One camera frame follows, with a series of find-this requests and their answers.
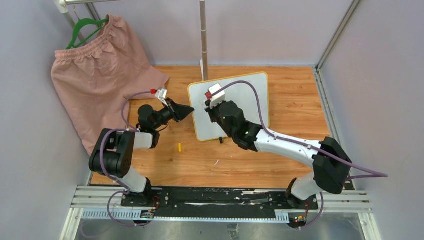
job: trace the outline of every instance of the white board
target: white board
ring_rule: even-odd
[[[263,122],[267,127],[270,126],[268,75],[265,72],[234,76],[225,79],[195,82],[188,86],[188,96],[190,99],[190,105],[194,108],[192,115],[196,137],[199,141],[203,142],[218,139],[220,137],[227,137],[226,133],[216,122],[211,122],[208,113],[205,111],[205,101],[207,100],[205,93],[215,84],[220,84],[221,87],[224,87],[234,81],[240,80],[251,83],[256,89],[259,96]],[[237,106],[243,110],[246,120],[255,124],[261,124],[255,94],[250,86],[246,84],[235,84],[224,91],[225,100],[227,102],[233,101],[237,104]]]

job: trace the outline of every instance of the wood surface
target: wood surface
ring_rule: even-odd
[[[156,66],[170,76],[167,97],[190,105],[187,87],[200,82],[199,66]],[[209,79],[257,72],[268,73],[270,128],[276,132],[309,140],[329,136],[312,69],[309,67],[211,66]],[[157,99],[130,102],[129,122],[137,124],[140,106],[162,109]],[[287,188],[293,178],[311,172],[302,163],[271,153],[246,151],[230,138],[224,143],[196,139],[193,117],[169,122],[160,132],[155,149],[135,150],[132,165],[155,186],[197,186],[234,188]],[[110,184],[105,176],[93,175],[92,184]]]

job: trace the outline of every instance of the elastic waistband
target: elastic waistband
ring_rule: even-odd
[[[108,14],[107,18],[109,18],[109,21],[99,31],[96,39],[94,39],[92,42],[82,47],[73,48],[69,50],[56,50],[54,52],[56,59],[65,60],[65,59],[84,58],[96,52],[102,45],[105,44],[105,42],[109,38],[112,37],[112,32],[114,30],[114,23],[116,21],[116,17]]]

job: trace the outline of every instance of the yellow border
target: yellow border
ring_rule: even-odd
[[[195,85],[195,84],[202,84],[204,82],[214,82],[214,81],[219,81],[219,80],[225,80],[225,79],[233,79],[233,78],[239,78],[239,77],[246,77],[246,76],[250,76],[250,75],[256,75],[256,74],[265,74],[266,75],[266,88],[268,90],[268,119],[269,119],[269,124],[271,124],[271,110],[270,110],[270,85],[269,85],[269,77],[268,77],[268,73],[264,72],[264,71],[259,71],[259,72],[255,72],[255,73],[249,73],[249,74],[243,74],[243,75],[236,75],[236,76],[230,76],[230,77],[223,77],[223,78],[218,78],[218,79],[214,79],[214,80],[208,80],[208,81],[199,81],[199,82],[193,82],[190,83],[187,86],[187,93],[188,93],[188,100],[190,101],[190,106],[192,107],[192,98],[190,97],[190,92],[189,92],[189,88],[191,85]],[[192,114],[193,117],[193,123],[195,123],[195,116]],[[206,141],[211,141],[211,140],[215,140],[215,139],[219,139],[219,138],[211,138],[211,139],[206,139],[206,140],[200,140],[198,138],[198,134],[197,134],[197,129],[196,129],[196,124],[194,125],[194,131],[196,132],[196,139],[199,142],[206,142]]]

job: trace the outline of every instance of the hanger hook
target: hanger hook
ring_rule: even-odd
[[[80,17],[78,16],[78,14],[77,14],[77,11],[75,10],[75,5],[73,6],[73,12],[75,13],[76,18],[78,19],[78,21],[81,20]]]

